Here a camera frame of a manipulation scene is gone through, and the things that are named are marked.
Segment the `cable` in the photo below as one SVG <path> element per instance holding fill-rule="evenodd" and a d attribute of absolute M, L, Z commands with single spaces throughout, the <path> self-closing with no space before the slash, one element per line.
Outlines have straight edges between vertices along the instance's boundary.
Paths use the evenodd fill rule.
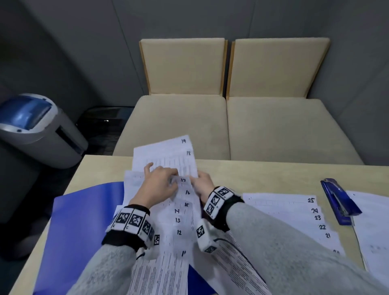
<path fill-rule="evenodd" d="M 139 255 L 136 260 L 138 260 L 138 258 L 141 258 L 142 256 L 145 256 L 145 253 L 143 252 L 141 255 Z"/>
<path fill-rule="evenodd" d="M 251 262 L 247 259 L 247 257 L 242 253 L 242 251 L 240 251 L 233 243 L 231 243 L 229 240 L 226 240 L 226 239 L 222 239 L 222 238 L 217 238 L 217 239 L 214 239 L 214 242 L 217 242 L 217 241 L 225 241 L 227 243 L 229 243 L 230 245 L 232 245 L 246 260 L 247 262 L 251 265 L 251 267 L 255 270 L 255 272 L 257 273 L 257 275 L 261 278 L 261 280 L 266 284 L 266 281 L 263 279 L 263 277 L 258 273 L 258 271 L 255 269 L 255 267 L 251 264 Z"/>

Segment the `backrest cushion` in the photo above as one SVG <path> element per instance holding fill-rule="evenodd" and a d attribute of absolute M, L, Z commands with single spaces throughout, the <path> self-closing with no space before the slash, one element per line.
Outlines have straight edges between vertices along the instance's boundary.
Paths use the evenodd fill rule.
<path fill-rule="evenodd" d="M 328 46 L 328 38 L 238 39 L 227 95 L 306 97 Z"/>
<path fill-rule="evenodd" d="M 220 94 L 223 38 L 142 39 L 150 94 Z"/>

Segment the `wristband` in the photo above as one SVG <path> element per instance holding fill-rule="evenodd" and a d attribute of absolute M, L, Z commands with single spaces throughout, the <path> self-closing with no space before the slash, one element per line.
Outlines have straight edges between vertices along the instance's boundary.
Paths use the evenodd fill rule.
<path fill-rule="evenodd" d="M 225 186 L 217 186 L 209 195 L 204 206 L 205 213 L 211 218 L 211 224 L 224 232 L 229 231 L 226 222 L 227 212 L 235 203 L 243 202 L 242 198 Z"/>
<path fill-rule="evenodd" d="M 150 248 L 154 237 L 150 210 L 141 205 L 122 208 L 106 229 L 102 244 L 129 246 L 137 252 L 139 248 Z"/>

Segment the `hand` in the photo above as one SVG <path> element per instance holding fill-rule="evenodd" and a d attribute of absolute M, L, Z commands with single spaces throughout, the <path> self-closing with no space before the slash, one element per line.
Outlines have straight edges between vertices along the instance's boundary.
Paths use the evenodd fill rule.
<path fill-rule="evenodd" d="M 150 172 L 150 167 L 153 164 L 148 163 L 145 166 L 145 180 L 129 205 L 138 204 L 150 209 L 152 206 L 168 199 L 178 190 L 177 183 L 169 185 L 170 177 L 172 175 L 178 175 L 177 169 L 158 166 Z"/>
<path fill-rule="evenodd" d="M 197 173 L 198 178 L 192 176 L 189 176 L 189 178 L 191 179 L 195 191 L 200 194 L 201 201 L 205 204 L 209 195 L 214 190 L 215 185 L 208 173 L 203 171 L 197 171 Z"/>

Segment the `beige sofa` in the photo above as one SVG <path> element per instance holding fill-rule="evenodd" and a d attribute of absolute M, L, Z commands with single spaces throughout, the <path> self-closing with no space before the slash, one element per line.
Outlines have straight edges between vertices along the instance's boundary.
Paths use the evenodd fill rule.
<path fill-rule="evenodd" d="M 138 101 L 114 155 L 189 134 L 198 159 L 362 165 L 318 99 L 306 99 L 327 38 L 227 42 L 144 39 L 149 95 Z"/>

